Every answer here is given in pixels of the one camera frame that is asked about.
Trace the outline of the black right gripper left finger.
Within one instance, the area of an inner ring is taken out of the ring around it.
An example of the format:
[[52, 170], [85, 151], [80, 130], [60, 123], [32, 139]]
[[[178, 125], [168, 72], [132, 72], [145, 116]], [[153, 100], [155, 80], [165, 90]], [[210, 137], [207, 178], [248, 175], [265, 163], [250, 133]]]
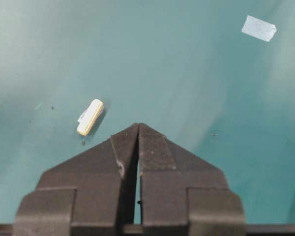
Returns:
[[139, 125], [45, 171], [14, 220], [17, 236], [116, 236], [134, 222]]

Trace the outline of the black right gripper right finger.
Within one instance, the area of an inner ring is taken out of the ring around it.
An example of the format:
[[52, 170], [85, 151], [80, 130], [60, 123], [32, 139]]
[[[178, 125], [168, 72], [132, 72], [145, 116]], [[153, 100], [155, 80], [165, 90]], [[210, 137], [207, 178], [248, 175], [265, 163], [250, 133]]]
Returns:
[[240, 197], [224, 173], [142, 123], [140, 193], [146, 236], [243, 236]]

